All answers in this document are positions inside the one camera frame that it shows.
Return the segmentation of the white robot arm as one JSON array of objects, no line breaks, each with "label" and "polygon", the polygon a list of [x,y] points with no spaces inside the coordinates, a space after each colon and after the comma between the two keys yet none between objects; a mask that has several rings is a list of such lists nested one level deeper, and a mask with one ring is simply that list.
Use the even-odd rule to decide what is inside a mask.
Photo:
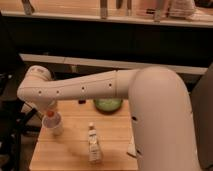
[{"label": "white robot arm", "polygon": [[17,96],[43,110],[57,100],[119,98],[129,101],[138,171],[202,171],[189,93],[173,70],[151,66],[66,80],[32,66]]}]

